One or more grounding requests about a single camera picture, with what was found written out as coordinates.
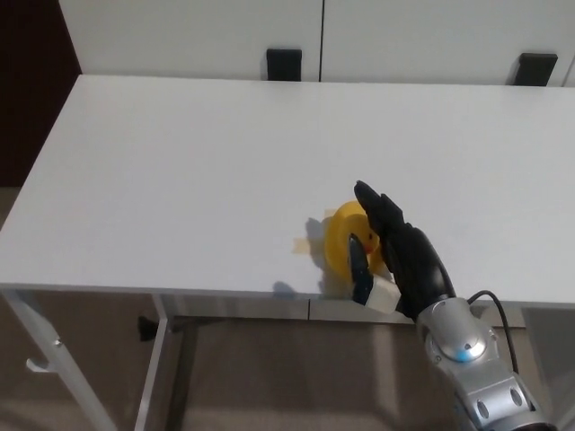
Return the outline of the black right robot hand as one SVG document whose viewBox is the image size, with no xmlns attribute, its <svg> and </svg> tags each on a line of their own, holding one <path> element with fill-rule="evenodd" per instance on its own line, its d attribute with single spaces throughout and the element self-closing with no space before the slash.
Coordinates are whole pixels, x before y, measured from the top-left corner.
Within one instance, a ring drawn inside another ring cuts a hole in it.
<svg viewBox="0 0 575 431">
<path fill-rule="evenodd" d="M 364 181 L 356 182 L 354 194 L 379 239 L 379 254 L 399 291 L 390 311 L 416 321 L 431 305 L 454 298 L 452 281 L 426 234 L 407 223 L 403 211 L 386 194 L 377 193 Z M 386 297 L 384 280 L 370 271 L 367 252 L 356 234 L 348 236 L 347 248 L 351 300 L 374 308 Z"/>
</svg>

